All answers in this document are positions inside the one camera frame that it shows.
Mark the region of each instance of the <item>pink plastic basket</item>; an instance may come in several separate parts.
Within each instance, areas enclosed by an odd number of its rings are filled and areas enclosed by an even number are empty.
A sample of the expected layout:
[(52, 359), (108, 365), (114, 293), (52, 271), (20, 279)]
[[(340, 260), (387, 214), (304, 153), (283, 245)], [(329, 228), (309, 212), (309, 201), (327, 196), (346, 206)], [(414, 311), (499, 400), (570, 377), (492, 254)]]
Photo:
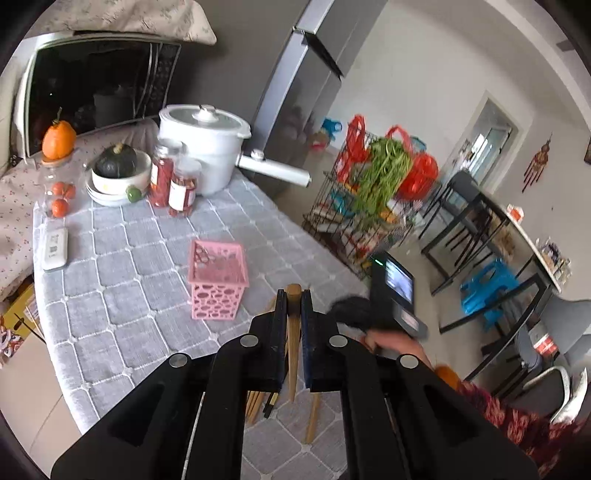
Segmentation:
[(233, 320), (248, 286), (242, 245), (191, 241), (189, 283), (194, 319)]

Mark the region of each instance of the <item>hanging ornament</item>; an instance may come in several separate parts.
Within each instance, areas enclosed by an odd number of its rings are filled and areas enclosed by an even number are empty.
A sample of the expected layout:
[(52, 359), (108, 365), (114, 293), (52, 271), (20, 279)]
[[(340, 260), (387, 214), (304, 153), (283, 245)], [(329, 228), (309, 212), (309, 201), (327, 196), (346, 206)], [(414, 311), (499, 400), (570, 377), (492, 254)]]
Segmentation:
[(524, 186), (521, 193), (525, 192), (527, 187), (531, 187), (535, 182), (537, 182), (540, 177), (542, 176), (542, 172), (544, 171), (546, 164), (548, 163), (548, 152), (550, 151), (550, 141), (552, 140), (552, 135), (548, 141), (544, 144), (541, 150), (535, 154), (534, 158), (532, 158), (530, 162), (530, 166), (527, 167), (527, 170), (524, 173)]

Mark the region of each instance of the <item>gray wall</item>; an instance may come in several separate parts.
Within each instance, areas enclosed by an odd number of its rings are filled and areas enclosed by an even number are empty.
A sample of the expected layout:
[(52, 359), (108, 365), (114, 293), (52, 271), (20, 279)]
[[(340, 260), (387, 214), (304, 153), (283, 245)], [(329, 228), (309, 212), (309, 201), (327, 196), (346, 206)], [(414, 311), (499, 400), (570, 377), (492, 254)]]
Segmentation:
[(208, 103), (252, 123), (275, 64), (308, 0), (200, 0), (217, 37), (184, 43), (168, 103)]

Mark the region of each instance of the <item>metal screw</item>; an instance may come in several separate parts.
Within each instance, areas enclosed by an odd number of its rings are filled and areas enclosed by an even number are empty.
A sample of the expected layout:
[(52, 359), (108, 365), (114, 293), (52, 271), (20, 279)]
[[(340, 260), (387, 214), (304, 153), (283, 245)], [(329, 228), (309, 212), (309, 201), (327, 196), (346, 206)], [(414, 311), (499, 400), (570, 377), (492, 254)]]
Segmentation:
[(402, 357), (400, 357), (400, 365), (408, 369), (417, 368), (418, 359), (414, 355), (403, 355)]
[(329, 338), (329, 343), (335, 348), (343, 348), (347, 345), (347, 337), (342, 335), (333, 335)]
[(174, 368), (184, 367), (187, 365), (187, 361), (187, 355), (183, 355), (182, 353), (175, 353), (168, 359), (168, 363)]
[(245, 347), (252, 347), (256, 346), (258, 343), (258, 338), (255, 335), (245, 335), (240, 339), (240, 345)]

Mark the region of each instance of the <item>white remote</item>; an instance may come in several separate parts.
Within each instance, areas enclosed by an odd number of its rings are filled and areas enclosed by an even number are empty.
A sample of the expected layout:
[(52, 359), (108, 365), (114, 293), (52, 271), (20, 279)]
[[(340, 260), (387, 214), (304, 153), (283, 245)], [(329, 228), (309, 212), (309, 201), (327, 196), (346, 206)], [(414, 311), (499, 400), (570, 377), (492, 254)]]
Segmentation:
[(45, 250), (41, 266), (43, 270), (55, 270), (66, 264), (68, 259), (68, 230), (58, 228), (45, 232)]

